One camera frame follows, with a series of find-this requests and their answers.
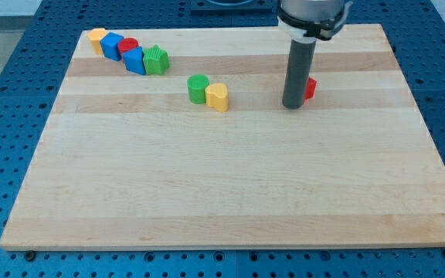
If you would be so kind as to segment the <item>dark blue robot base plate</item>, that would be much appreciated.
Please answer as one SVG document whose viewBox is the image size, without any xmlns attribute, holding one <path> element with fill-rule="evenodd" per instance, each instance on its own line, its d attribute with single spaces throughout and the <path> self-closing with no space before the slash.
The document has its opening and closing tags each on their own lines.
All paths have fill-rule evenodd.
<svg viewBox="0 0 445 278">
<path fill-rule="evenodd" d="M 190 0 L 192 15 L 210 12 L 272 12 L 277 2 L 274 0 Z"/>
</svg>

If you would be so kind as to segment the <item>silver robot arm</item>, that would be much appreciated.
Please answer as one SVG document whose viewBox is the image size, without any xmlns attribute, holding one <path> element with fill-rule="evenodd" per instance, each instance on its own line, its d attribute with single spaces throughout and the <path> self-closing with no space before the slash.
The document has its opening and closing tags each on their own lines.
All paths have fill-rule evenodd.
<svg viewBox="0 0 445 278">
<path fill-rule="evenodd" d="M 316 42 L 328 41 L 347 21 L 353 2 L 345 0 L 281 0 L 278 25 L 290 36 L 290 50 L 282 104 L 298 109 L 304 104 Z"/>
</svg>

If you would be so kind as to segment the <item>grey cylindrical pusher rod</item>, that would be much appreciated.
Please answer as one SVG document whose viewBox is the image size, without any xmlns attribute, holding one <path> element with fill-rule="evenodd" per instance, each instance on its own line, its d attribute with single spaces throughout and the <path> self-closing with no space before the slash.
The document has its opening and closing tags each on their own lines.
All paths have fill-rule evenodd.
<svg viewBox="0 0 445 278">
<path fill-rule="evenodd" d="M 315 39 L 308 43 L 291 40 L 282 96 L 287 109 L 298 109 L 304 103 L 315 46 Z"/>
</svg>

